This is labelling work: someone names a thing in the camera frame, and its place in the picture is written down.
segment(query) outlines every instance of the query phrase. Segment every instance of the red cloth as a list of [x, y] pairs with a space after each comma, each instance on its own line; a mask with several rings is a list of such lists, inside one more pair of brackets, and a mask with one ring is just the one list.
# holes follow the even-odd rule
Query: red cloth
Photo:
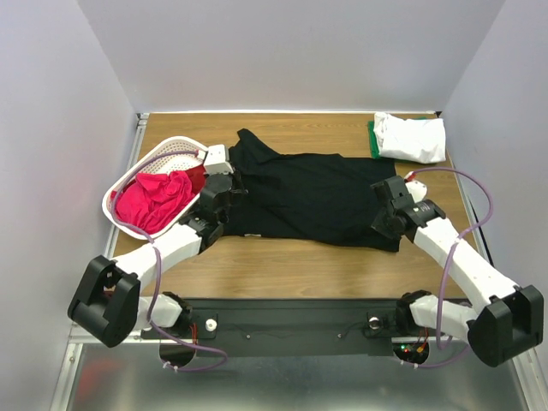
[[127, 185], [116, 204], [116, 215], [124, 222], [158, 233], [204, 187], [203, 166], [167, 174], [139, 173]]

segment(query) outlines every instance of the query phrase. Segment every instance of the cable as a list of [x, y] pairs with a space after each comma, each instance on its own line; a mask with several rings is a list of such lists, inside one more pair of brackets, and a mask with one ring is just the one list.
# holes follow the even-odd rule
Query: cable
[[449, 364], [453, 364], [454, 362], [460, 360], [463, 356], [468, 354], [470, 352], [470, 346], [466, 345], [464, 349], [457, 355], [449, 358], [448, 360], [437, 362], [436, 364], [417, 364], [416, 362], [407, 362], [404, 360], [399, 360], [400, 364], [404, 365], [407, 364], [408, 366], [412, 366], [414, 368], [424, 368], [424, 369], [433, 369], [433, 368], [440, 368], [441, 366], [448, 366]]
[[492, 200], [491, 194], [489, 193], [487, 188], [481, 182], [479, 182], [474, 177], [472, 177], [471, 175], [469, 175], [468, 173], [466, 173], [464, 171], [455, 170], [455, 169], [452, 169], [450, 167], [430, 167], [430, 168], [418, 169], [418, 170], [415, 170], [415, 171], [411, 171], [405, 177], [406, 182], [413, 180], [417, 174], [425, 172], [425, 171], [449, 171], [451, 173], [455, 173], [455, 174], [458, 174], [458, 175], [461, 175], [461, 176], [465, 176], [468, 180], [475, 183], [484, 192], [484, 194], [487, 198], [487, 201], [489, 202], [489, 210], [487, 212], [487, 215], [481, 221], [478, 221], [477, 223], [472, 224], [470, 227], [468, 227], [467, 229], [462, 231], [456, 237], [455, 242], [453, 243], [453, 245], [451, 246], [451, 249], [449, 250], [449, 254], [447, 255], [447, 259], [445, 260], [444, 274], [442, 275], [442, 281], [439, 284], [439, 292], [438, 292], [438, 312], [437, 312], [437, 316], [436, 316], [436, 344], [438, 345], [439, 349], [446, 349], [449, 346], [449, 344], [452, 340], [452, 337], [450, 337], [448, 339], [446, 344], [442, 344], [442, 341], [441, 341], [442, 310], [443, 310], [443, 307], [444, 307], [445, 287], [447, 285], [447, 280], [449, 278], [449, 271], [450, 271], [451, 265], [453, 264], [453, 256], [455, 255], [455, 250], [456, 250], [456, 247], [459, 245], [460, 240], [462, 238], [464, 238], [464, 236], [466, 234], [472, 232], [473, 230], [477, 229], [478, 227], [481, 227], [482, 225], [487, 223], [487, 221], [489, 221], [489, 219], [493, 215], [493, 200]]
[[198, 372], [198, 371], [208, 371], [213, 368], [216, 368], [218, 366], [221, 366], [224, 364], [229, 356], [224, 352], [223, 350], [219, 348], [213, 348], [213, 347], [205, 347], [203, 345], [198, 345], [194, 343], [184, 342], [181, 338], [177, 338], [175, 336], [172, 336], [169, 332], [161, 329], [158, 327], [154, 321], [152, 321], [152, 310], [154, 309], [154, 306], [156, 305], [156, 301], [158, 299], [158, 295], [160, 293], [160, 283], [162, 282], [162, 255], [160, 253], [160, 250], [156, 246], [154, 246], [154, 239], [143, 229], [140, 229], [139, 227], [132, 225], [130, 223], [124, 223], [118, 216], [116, 215], [116, 204], [118, 203], [118, 200], [120, 199], [120, 195], [123, 192], [123, 189], [133, 180], [133, 178], [139, 173], [141, 170], [143, 170], [147, 165], [154, 163], [155, 161], [159, 160], [160, 158], [169, 157], [169, 156], [177, 156], [181, 154], [193, 154], [194, 156], [198, 155], [198, 152], [193, 151], [177, 151], [177, 152], [166, 152], [164, 154], [159, 154], [153, 158], [150, 158], [149, 160], [146, 160], [143, 164], [141, 164], [137, 169], [135, 169], [120, 185], [120, 188], [116, 192], [116, 195], [114, 196], [114, 199], [112, 200], [112, 204], [110, 205], [110, 213], [112, 214], [112, 219], [115, 223], [120, 224], [128, 229], [131, 229], [132, 231], [143, 235], [146, 240], [151, 244], [152, 249], [154, 250], [154, 253], [156, 254], [156, 284], [154, 287], [154, 294], [152, 295], [151, 305], [148, 307], [148, 311], [146, 312], [146, 320], [150, 323], [151, 327], [160, 335], [165, 338], [169, 338], [171, 341], [175, 341], [179, 345], [182, 345], [183, 347], [191, 348], [194, 350], [200, 350], [205, 351], [208, 353], [213, 354], [219, 354], [221, 355], [221, 360], [215, 364], [209, 365], [209, 366], [199, 366], [196, 368], [179, 368], [178, 366], [172, 366], [168, 361], [163, 361], [164, 368], [170, 368], [174, 370], [175, 372]]

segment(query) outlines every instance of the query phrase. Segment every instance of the black t-shirt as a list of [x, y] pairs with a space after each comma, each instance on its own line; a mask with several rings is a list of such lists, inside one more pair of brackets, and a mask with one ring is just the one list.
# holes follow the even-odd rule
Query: black t-shirt
[[230, 162], [249, 194], [230, 209], [224, 234], [398, 251], [399, 241], [371, 228], [379, 206], [370, 186], [396, 174], [392, 160], [283, 155], [245, 128], [238, 136]]

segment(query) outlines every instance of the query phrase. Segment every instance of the green cloth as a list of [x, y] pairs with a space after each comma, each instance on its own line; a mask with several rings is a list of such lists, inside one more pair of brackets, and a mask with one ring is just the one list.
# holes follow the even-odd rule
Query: green cloth
[[[414, 120], [426, 120], [426, 117], [419, 117]], [[377, 136], [373, 131], [374, 127], [375, 122], [369, 122], [367, 124], [367, 130], [369, 131], [369, 146], [371, 147], [371, 158], [382, 158], [380, 154], [378, 154]]]

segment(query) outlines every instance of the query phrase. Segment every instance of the gray wall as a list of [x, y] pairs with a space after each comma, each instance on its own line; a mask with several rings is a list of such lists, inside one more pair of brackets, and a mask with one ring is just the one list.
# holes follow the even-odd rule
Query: gray wall
[[503, 0], [79, 0], [139, 111], [441, 110]]
[[[508, 0], [444, 110], [455, 165], [483, 181], [496, 203], [485, 227], [496, 267], [545, 296], [547, 21], [546, 0]], [[481, 193], [468, 193], [485, 213]], [[546, 374], [548, 344], [538, 352]]]
[[49, 409], [134, 110], [72, 0], [0, 2], [0, 408]]

